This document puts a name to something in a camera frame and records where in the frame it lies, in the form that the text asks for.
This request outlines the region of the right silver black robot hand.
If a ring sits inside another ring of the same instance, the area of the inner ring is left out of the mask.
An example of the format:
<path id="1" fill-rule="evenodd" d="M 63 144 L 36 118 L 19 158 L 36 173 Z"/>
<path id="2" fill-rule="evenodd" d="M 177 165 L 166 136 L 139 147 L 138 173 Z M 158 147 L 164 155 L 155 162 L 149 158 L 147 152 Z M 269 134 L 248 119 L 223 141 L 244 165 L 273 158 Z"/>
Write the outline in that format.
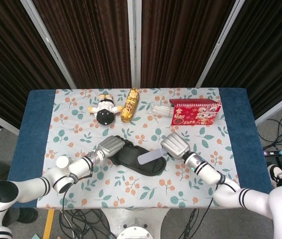
<path id="1" fill-rule="evenodd" d="M 176 132 L 166 136 L 161 146 L 174 159 L 182 159 L 184 154 L 190 151 L 190 145 Z"/>

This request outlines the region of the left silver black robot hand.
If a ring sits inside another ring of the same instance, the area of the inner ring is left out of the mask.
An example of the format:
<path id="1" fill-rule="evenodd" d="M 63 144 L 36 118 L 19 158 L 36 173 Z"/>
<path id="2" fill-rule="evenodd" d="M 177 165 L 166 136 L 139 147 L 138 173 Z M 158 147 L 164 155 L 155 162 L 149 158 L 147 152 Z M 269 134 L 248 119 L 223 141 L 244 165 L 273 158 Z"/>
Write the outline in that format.
<path id="1" fill-rule="evenodd" d="M 102 158 L 109 158 L 114 156 L 125 146 L 133 146 L 133 143 L 119 135 L 112 135 L 98 144 L 96 154 Z"/>

